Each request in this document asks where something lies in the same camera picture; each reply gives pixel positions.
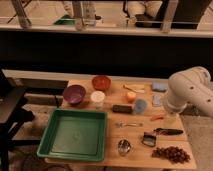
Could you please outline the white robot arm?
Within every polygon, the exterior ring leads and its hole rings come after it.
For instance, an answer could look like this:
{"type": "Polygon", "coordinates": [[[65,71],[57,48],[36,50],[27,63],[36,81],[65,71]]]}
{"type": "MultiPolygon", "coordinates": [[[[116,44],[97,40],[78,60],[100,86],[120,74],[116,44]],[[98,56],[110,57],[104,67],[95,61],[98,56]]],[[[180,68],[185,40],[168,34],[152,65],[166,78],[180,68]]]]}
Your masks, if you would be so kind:
{"type": "Polygon", "coordinates": [[[210,81],[209,71],[200,66],[172,74],[162,99],[165,111],[170,115],[179,114],[187,103],[191,103],[213,118],[213,91],[208,88],[210,81]]]}

